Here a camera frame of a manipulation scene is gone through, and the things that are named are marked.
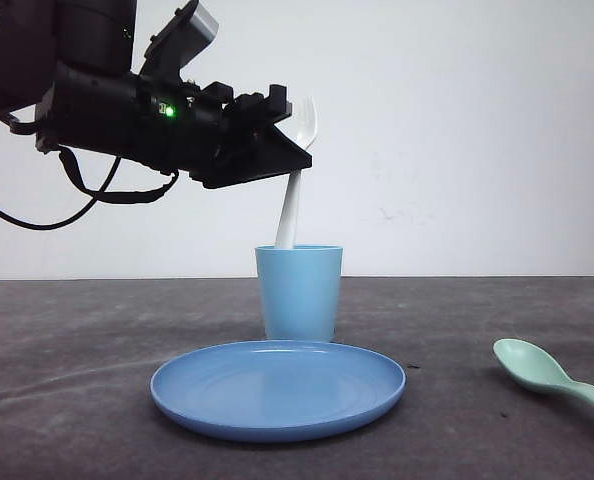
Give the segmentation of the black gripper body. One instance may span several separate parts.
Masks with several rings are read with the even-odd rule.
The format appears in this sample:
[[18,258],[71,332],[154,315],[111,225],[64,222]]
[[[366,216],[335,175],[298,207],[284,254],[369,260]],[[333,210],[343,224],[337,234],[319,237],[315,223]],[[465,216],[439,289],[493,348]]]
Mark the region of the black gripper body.
[[201,183],[234,183],[225,104],[232,87],[213,82],[167,84],[128,72],[118,77],[58,63],[35,109],[35,145],[48,153],[74,147],[118,156]]

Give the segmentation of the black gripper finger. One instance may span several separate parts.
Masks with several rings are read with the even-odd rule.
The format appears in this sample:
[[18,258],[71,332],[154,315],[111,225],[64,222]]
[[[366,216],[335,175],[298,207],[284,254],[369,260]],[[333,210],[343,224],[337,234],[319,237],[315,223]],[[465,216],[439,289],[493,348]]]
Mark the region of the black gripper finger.
[[277,124],[292,115],[287,88],[272,84],[267,95],[242,94],[223,109],[225,131],[213,158],[201,167],[200,182],[218,189],[312,166],[312,156]]

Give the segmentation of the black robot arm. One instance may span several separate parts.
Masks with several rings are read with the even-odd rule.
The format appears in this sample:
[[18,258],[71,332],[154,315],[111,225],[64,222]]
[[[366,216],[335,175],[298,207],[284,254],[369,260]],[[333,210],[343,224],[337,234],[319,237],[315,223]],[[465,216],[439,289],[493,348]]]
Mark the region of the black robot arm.
[[287,91],[235,95],[185,81],[181,70],[215,39],[198,1],[177,9],[131,69],[133,1],[0,1],[0,121],[42,153],[113,155],[208,189],[311,166],[278,123]]

